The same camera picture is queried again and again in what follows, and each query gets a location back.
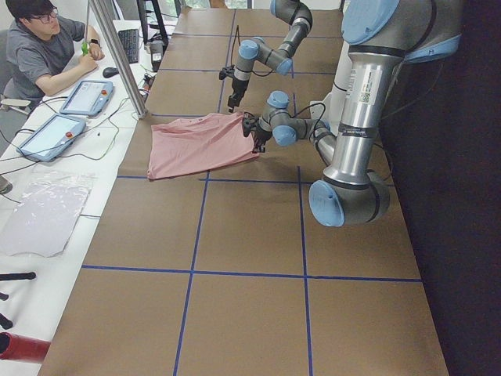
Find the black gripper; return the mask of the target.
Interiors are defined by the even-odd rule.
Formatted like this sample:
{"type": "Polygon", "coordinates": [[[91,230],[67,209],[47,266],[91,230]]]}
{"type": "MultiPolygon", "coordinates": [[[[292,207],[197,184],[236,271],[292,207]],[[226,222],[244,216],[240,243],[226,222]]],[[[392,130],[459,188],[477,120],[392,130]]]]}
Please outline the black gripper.
{"type": "Polygon", "coordinates": [[[252,135],[254,141],[253,154],[261,154],[266,151],[266,143],[272,138],[272,129],[262,116],[245,112],[242,120],[243,135],[252,135]]]}
{"type": "Polygon", "coordinates": [[[240,102],[244,97],[245,92],[251,78],[251,72],[249,70],[244,70],[243,68],[238,68],[237,65],[232,64],[227,67],[223,67],[219,71],[219,79],[224,80],[225,78],[232,79],[232,90],[233,93],[228,98],[228,112],[233,113],[236,107],[240,106],[240,102]]]}

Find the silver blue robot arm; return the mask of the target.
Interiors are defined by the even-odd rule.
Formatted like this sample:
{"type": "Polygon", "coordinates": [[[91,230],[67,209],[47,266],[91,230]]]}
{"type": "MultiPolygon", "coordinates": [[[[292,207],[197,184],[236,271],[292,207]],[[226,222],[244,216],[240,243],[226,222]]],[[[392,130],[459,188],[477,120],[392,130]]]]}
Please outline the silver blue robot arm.
{"type": "Polygon", "coordinates": [[[368,167],[387,95],[404,64],[440,60],[460,43],[461,1],[353,1],[341,35],[351,66],[340,74],[344,91],[321,102],[321,113],[298,119],[285,92],[272,92],[261,115],[243,118],[243,134],[261,153],[268,140],[289,146],[310,140],[325,162],[309,190],[315,219],[324,226],[372,222],[388,209],[386,183],[368,167]]]}
{"type": "Polygon", "coordinates": [[[220,70],[221,80],[232,80],[232,93],[227,101],[229,112],[240,106],[253,74],[254,64],[259,62],[283,76],[289,74],[298,46],[312,29],[312,13],[301,1],[272,1],[269,9],[274,17],[288,24],[289,31],[275,48],[259,36],[242,41],[237,50],[236,62],[220,70]]]}

